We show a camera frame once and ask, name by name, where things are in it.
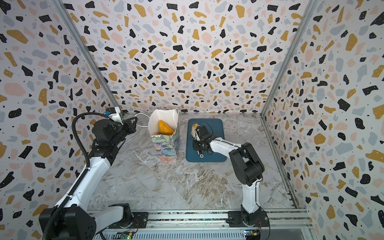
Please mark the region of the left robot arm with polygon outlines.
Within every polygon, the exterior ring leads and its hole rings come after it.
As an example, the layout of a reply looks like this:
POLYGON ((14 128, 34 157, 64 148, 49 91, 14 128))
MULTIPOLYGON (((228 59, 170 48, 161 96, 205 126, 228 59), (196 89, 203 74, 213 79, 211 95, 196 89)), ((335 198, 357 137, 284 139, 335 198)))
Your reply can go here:
POLYGON ((86 165, 69 191, 53 208, 43 210, 39 222, 44 240, 91 240, 113 224, 130 227, 135 223, 129 204, 115 204, 90 215, 93 193, 109 170, 126 137, 136 132, 137 117, 118 120, 103 116, 92 129, 92 150, 85 152, 86 165))

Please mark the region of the floral paper bag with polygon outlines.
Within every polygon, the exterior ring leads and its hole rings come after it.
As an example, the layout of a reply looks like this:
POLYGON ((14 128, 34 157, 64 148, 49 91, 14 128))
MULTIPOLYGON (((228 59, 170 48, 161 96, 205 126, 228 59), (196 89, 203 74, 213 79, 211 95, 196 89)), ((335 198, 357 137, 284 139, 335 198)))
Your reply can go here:
POLYGON ((158 157, 163 162, 175 161, 178 158, 180 146, 179 113, 180 109, 178 108, 173 110, 155 110, 148 116, 149 121, 144 125, 149 130, 158 157), (167 136, 159 133, 158 121, 160 120, 164 121, 174 130, 173 135, 167 136))

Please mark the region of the small crusty bread piece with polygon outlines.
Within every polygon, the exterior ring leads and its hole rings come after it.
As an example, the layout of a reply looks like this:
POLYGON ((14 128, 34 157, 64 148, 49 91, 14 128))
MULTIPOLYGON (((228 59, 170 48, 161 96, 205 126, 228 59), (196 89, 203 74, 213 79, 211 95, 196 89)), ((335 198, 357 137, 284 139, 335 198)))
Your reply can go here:
POLYGON ((192 125, 192 128, 191 128, 191 135, 194 139, 197 139, 198 138, 198 134, 197 134, 197 128, 199 127, 198 124, 193 124, 192 125))

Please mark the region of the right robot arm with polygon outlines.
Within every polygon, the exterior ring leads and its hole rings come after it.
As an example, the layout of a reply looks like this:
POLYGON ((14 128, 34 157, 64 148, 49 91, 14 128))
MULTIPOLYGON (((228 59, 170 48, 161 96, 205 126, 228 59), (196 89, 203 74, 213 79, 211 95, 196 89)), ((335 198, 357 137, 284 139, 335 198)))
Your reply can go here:
POLYGON ((265 167, 252 144, 234 144, 221 137, 211 135, 205 126, 194 124, 191 128, 193 149, 203 158, 203 152, 221 154, 231 160, 235 176, 242 184, 242 222, 252 227, 259 223, 262 214, 260 206, 260 182, 265 167))

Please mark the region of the orange oval bread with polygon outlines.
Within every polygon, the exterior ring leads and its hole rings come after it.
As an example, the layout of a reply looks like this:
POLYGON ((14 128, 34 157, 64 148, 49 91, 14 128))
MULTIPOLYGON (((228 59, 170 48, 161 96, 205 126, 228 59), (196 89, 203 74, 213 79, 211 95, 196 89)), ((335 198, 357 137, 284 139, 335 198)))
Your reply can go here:
POLYGON ((161 135, 171 136, 174 134, 174 130, 162 120, 158 121, 158 128, 161 135))

